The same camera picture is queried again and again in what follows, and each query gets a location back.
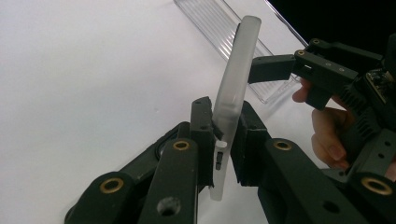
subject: screw hole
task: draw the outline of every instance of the screw hole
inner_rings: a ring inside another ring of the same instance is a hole
[[[340,208],[337,206],[337,204],[332,203],[330,201],[325,201],[322,206],[324,209],[326,209],[331,213],[335,213],[335,214],[340,213]]]
[[[285,151],[291,149],[291,145],[289,143],[287,143],[287,142],[280,142],[280,141],[279,142],[275,142],[274,146],[277,149],[285,150]]]
[[[393,193],[392,188],[387,183],[385,183],[379,179],[375,179],[372,177],[364,177],[361,180],[361,183],[368,190],[370,190],[374,193],[377,193],[377,194],[390,195]]]
[[[177,150],[186,150],[186,149],[189,149],[190,144],[185,141],[178,141],[178,142],[174,143],[173,147],[174,147],[174,149],[177,149]]]
[[[114,177],[114,178],[109,178],[104,182],[102,182],[102,184],[100,185],[100,190],[102,191],[102,193],[106,193],[106,194],[114,193],[120,190],[122,186],[123,186],[123,180],[121,178]]]
[[[175,216],[180,212],[181,203],[178,198],[167,197],[160,200],[157,204],[157,212],[162,217]]]

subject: frosted plastic block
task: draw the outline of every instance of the frosted plastic block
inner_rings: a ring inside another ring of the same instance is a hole
[[[262,21],[257,17],[246,16],[242,19],[216,98],[212,119],[223,133],[221,142],[226,143],[216,143],[215,146],[214,187],[210,188],[210,197],[216,201],[222,198],[227,163],[244,103],[248,75],[261,24]]]

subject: transparent acrylic holder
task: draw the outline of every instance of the transparent acrylic holder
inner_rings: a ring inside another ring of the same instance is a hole
[[[224,0],[174,0],[175,4],[186,14],[201,31],[221,57],[228,61],[233,48],[233,39],[239,16]],[[258,39],[254,57],[271,56],[273,53]],[[287,81],[271,81],[249,84],[258,98],[265,104],[273,102],[283,92],[299,80],[290,76]]]

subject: human hand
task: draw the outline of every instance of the human hand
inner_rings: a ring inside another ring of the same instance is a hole
[[[301,84],[302,87],[292,95],[292,99],[298,103],[305,102],[309,89],[312,87],[312,84],[303,78]],[[311,138],[312,148],[321,161],[330,167],[345,170],[349,167],[349,163],[339,135],[349,128],[354,118],[337,96],[332,99],[346,110],[326,107],[322,111],[317,109],[312,111],[312,124],[315,131]],[[396,180],[396,157],[393,158],[385,177],[392,181]]]

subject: fingernail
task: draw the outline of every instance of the fingernail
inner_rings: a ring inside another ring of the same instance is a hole
[[[335,161],[339,161],[344,157],[344,151],[335,146],[329,147],[329,154]]]
[[[343,170],[346,170],[346,169],[349,167],[349,163],[348,163],[347,161],[340,161],[340,162],[337,162],[337,163],[334,165],[334,167],[337,167],[337,168],[341,168],[341,169],[343,169]]]

